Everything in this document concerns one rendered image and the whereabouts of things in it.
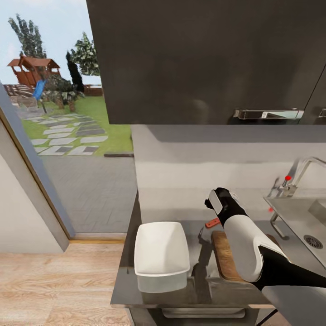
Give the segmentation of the parer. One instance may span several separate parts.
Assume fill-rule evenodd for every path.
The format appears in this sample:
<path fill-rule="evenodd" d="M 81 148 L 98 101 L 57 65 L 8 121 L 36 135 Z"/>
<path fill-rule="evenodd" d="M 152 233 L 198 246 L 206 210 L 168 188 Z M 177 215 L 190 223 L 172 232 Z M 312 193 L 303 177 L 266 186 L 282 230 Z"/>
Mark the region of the parer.
<path fill-rule="evenodd" d="M 207 228 L 211 228 L 212 226 L 214 226 L 214 225 L 216 225 L 218 223 L 220 223 L 220 219 L 219 218 L 215 218 L 215 219 L 211 220 L 209 223 L 206 223 L 205 226 Z"/>

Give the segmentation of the bowl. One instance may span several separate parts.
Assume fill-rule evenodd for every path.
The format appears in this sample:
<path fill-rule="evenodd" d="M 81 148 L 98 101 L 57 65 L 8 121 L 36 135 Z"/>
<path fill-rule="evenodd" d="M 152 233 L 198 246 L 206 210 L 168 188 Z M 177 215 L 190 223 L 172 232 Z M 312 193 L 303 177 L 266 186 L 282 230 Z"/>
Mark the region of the bowl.
<path fill-rule="evenodd" d="M 171 276 L 189 269 L 189 249 L 180 222 L 151 222 L 139 226 L 134 249 L 137 275 Z"/>

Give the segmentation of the cutting board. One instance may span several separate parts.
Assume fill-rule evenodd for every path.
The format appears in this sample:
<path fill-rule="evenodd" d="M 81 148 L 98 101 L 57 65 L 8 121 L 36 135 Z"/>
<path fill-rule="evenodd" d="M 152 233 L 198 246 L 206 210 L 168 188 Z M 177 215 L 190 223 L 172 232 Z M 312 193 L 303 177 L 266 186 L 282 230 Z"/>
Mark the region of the cutting board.
<path fill-rule="evenodd" d="M 268 235 L 268 234 L 265 235 L 282 250 L 282 248 L 280 247 L 280 245 L 272 235 Z M 212 236 L 217 262 L 222 277 L 228 280 L 246 282 L 243 278 L 241 278 L 241 276 L 238 274 L 236 270 L 234 260 L 231 254 L 231 250 L 230 250 L 230 245 L 225 232 L 215 230 L 212 232 L 211 236 Z"/>

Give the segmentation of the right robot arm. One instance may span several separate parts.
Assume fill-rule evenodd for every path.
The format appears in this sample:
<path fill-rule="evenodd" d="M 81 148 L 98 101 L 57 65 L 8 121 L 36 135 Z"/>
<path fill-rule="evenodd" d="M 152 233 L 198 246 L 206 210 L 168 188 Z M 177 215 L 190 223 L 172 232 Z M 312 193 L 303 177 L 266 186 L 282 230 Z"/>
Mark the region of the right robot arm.
<path fill-rule="evenodd" d="M 238 199 L 217 188 L 204 203 L 220 219 L 238 274 L 255 285 L 291 326 L 326 326 L 326 278 L 292 264 Z"/>

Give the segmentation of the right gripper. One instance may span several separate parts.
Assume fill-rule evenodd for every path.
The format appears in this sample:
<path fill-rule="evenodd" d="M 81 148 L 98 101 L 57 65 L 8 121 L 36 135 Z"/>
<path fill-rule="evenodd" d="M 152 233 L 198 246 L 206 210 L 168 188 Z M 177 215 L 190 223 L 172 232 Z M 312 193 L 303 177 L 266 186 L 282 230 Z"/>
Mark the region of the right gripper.
<path fill-rule="evenodd" d="M 213 207 L 212 207 L 212 205 L 211 205 L 209 199 L 206 199 L 204 204 L 206 204 L 206 206 L 207 206 L 208 208 L 213 209 Z"/>

